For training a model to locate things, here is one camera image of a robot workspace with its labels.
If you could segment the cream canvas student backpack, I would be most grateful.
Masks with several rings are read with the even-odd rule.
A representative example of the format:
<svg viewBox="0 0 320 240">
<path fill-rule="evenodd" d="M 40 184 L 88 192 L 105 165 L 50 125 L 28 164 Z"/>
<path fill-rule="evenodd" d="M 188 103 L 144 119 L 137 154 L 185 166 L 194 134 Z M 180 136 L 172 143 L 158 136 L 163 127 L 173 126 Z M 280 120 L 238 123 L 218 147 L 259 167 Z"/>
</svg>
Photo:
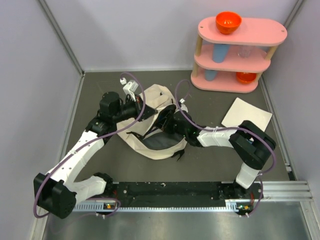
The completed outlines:
<svg viewBox="0 0 320 240">
<path fill-rule="evenodd" d="M 184 136 L 169 134 L 154 127 L 159 112 L 169 105 L 175 105 L 176 100 L 171 91 L 158 84 L 153 84 L 145 91 L 146 104 L 158 113 L 147 120 L 138 121 L 117 135 L 135 152 L 152 160 L 163 160 L 176 155 L 182 156 L 187 141 Z"/>
</svg>

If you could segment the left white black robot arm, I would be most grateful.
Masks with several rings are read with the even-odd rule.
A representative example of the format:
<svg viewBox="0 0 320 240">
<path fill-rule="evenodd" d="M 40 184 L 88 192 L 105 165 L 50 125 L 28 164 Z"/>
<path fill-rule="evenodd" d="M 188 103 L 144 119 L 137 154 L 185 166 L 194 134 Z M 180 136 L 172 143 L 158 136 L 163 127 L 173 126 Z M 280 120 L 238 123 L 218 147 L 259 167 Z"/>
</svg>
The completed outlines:
<svg viewBox="0 0 320 240">
<path fill-rule="evenodd" d="M 33 214 L 40 207 L 60 219 L 69 216 L 75 205 L 94 196 L 109 198 L 114 191 L 113 179 L 106 173 L 95 173 L 90 178 L 75 179 L 96 152 L 112 136 L 126 131 L 153 116 L 155 109 L 146 104 L 146 94 L 128 95 L 123 101 L 119 94 L 106 92 L 99 103 L 96 116 L 88 123 L 80 139 L 66 156 L 46 174 L 39 173 L 33 180 Z"/>
</svg>

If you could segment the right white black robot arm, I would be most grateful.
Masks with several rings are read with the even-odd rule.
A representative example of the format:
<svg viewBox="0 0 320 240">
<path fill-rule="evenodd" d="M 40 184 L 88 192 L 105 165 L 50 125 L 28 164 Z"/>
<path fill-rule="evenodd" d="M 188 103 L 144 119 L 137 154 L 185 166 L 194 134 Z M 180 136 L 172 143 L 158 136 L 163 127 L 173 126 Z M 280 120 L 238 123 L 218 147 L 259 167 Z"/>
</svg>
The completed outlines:
<svg viewBox="0 0 320 240">
<path fill-rule="evenodd" d="M 249 120 L 231 127 L 200 126 L 192 121 L 186 111 L 179 108 L 162 110 L 154 126 L 166 134 L 183 137 L 193 147 L 234 149 L 243 161 L 233 185 L 233 192 L 239 198 L 245 198 L 251 193 L 251 185 L 257 177 L 271 171 L 263 171 L 269 158 L 272 158 L 271 169 L 276 164 L 276 142 Z"/>
</svg>

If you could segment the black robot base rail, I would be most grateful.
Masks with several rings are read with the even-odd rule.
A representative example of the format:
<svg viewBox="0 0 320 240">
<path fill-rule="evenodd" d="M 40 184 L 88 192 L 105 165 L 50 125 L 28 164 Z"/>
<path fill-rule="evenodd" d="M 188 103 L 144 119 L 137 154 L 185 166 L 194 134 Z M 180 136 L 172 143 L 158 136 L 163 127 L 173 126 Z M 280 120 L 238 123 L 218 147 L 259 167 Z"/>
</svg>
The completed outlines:
<svg viewBox="0 0 320 240">
<path fill-rule="evenodd" d="M 115 197 L 123 208 L 221 207 L 225 200 L 239 199 L 232 183 L 119 182 L 108 184 L 102 194 Z"/>
</svg>

